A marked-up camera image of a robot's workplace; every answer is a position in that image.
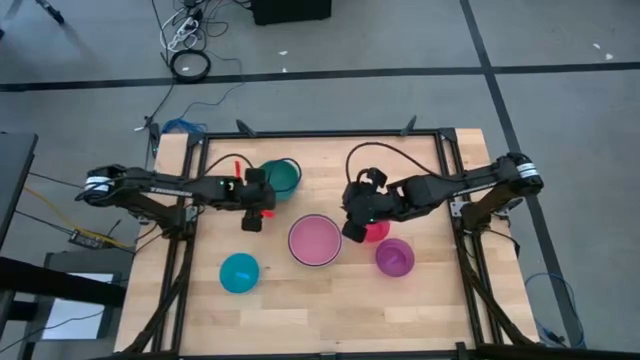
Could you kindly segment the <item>dark green plastic bowl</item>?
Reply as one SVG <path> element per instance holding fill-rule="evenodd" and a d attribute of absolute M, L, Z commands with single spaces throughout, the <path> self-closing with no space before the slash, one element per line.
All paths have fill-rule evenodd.
<path fill-rule="evenodd" d="M 275 192 L 277 202 L 288 201 L 295 193 L 302 179 L 299 163 L 293 158 L 270 160 L 260 166 Z"/>

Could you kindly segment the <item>small black circuit board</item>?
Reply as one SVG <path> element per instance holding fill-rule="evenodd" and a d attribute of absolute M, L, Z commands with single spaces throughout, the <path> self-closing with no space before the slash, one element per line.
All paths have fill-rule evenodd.
<path fill-rule="evenodd" d="M 103 249 L 104 244 L 100 239 L 95 237 L 86 236 L 85 234 L 74 230 L 70 235 L 68 242 L 72 245 L 79 246 L 89 250 Z"/>

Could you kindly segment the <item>large pink plastic bowl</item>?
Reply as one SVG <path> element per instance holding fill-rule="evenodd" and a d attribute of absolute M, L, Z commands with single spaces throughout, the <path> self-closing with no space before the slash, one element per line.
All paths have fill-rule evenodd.
<path fill-rule="evenodd" d="M 324 267 L 339 256 L 343 240 L 340 229 L 329 217 L 308 214 L 292 224 L 287 245 L 298 263 L 307 267 Z"/>

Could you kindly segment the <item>black aluminium table frame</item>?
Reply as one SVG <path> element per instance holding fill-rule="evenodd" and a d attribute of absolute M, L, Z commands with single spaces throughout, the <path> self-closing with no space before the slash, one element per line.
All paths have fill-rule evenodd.
<path fill-rule="evenodd" d="M 363 168 L 379 167 L 398 180 L 421 167 L 455 171 L 487 165 L 480 130 L 417 131 L 407 137 L 396 131 L 265 133 L 254 139 L 224 134 L 208 150 L 192 151 L 192 169 L 230 173 L 238 153 L 255 163 L 294 158 L 302 182 L 259 233 L 243 231 L 238 212 L 202 214 L 182 315 L 183 360 L 450 359 L 457 343 L 473 346 L 447 207 L 392 226 L 391 235 L 409 243 L 416 256 L 413 270 L 400 278 L 379 271 L 373 245 L 352 241 L 344 242 L 331 264 L 303 266 L 290 255 L 287 235 L 307 214 L 342 223 L 346 180 Z M 260 267 L 258 283 L 242 294 L 226 291 L 219 281 L 222 263 L 235 253 L 252 255 Z"/>

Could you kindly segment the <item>small red plastic bowl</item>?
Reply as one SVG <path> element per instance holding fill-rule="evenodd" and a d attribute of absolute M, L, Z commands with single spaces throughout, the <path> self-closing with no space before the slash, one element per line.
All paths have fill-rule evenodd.
<path fill-rule="evenodd" d="M 364 241 L 367 243 L 377 243 L 384 240 L 390 231 L 389 221 L 379 221 L 366 225 L 366 234 Z"/>

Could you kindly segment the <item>white power strip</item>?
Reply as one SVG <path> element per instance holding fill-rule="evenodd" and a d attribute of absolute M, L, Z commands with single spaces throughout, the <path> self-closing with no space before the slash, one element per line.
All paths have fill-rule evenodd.
<path fill-rule="evenodd" d="M 179 26 L 171 38 L 165 34 L 166 28 L 172 24 L 177 16 L 178 14 L 175 13 L 161 25 L 159 35 L 161 46 L 172 53 L 183 49 L 192 49 L 198 43 L 196 32 L 200 27 L 200 22 L 192 16 L 187 16 L 179 22 Z"/>

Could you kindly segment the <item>black bench with white panel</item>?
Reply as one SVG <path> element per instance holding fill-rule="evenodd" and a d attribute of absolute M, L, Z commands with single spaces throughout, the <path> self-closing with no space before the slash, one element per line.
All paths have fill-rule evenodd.
<path fill-rule="evenodd" d="M 133 256 L 115 249 L 48 253 L 33 265 L 0 256 L 0 360 L 112 355 Z"/>

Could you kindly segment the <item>turquoise plastic bowl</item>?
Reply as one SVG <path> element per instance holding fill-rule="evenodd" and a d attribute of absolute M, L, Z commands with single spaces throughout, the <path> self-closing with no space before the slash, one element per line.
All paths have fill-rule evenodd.
<path fill-rule="evenodd" d="M 234 294 L 252 290 L 258 283 L 260 267 L 257 260 L 247 253 L 235 253 L 224 260 L 220 267 L 219 281 L 222 287 Z"/>

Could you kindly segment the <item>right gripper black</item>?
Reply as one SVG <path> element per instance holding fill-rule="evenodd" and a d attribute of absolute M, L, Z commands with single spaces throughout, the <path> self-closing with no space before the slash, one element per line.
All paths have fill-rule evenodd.
<path fill-rule="evenodd" d="M 387 182 L 387 175 L 376 167 L 362 169 L 356 176 L 356 182 L 350 182 L 342 195 L 342 208 L 347 221 L 342 227 L 344 237 L 363 243 L 367 228 L 365 225 L 378 220 L 388 220 L 401 211 L 397 196 L 380 193 Z"/>

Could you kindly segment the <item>black tripod leg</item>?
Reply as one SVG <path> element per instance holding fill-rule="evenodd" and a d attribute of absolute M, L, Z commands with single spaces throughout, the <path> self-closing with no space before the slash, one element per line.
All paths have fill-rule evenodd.
<path fill-rule="evenodd" d="M 62 16 L 61 12 L 53 7 L 48 0 L 35 0 L 35 2 L 45 10 L 48 15 L 53 18 L 59 25 L 65 24 L 65 19 Z"/>

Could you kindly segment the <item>black side desk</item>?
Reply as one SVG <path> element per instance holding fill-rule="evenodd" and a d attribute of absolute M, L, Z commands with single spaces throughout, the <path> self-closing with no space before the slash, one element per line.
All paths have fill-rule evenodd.
<path fill-rule="evenodd" d="M 0 132 L 0 249 L 34 159 L 38 136 Z"/>

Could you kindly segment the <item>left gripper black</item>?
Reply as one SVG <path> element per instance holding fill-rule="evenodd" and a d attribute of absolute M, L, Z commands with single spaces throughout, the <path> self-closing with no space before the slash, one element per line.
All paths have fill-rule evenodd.
<path fill-rule="evenodd" d="M 262 210 L 274 210 L 276 195 L 266 180 L 266 172 L 261 168 L 246 168 L 244 173 L 246 184 L 233 186 L 233 203 L 236 209 L 247 210 L 241 221 L 241 229 L 258 233 L 262 230 Z"/>

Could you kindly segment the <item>purple plastic bowl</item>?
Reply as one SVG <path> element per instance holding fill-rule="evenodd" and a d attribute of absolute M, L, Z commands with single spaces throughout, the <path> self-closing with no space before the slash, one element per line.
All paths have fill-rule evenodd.
<path fill-rule="evenodd" d="M 385 275 L 403 277 L 413 270 L 415 254 L 407 242 L 397 238 L 389 238 L 377 246 L 375 262 Z"/>

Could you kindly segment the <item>black box on floor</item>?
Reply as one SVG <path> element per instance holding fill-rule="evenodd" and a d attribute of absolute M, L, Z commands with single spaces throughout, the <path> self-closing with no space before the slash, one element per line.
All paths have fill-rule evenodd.
<path fill-rule="evenodd" d="M 256 25 L 324 20 L 331 17 L 332 0 L 250 0 Z"/>

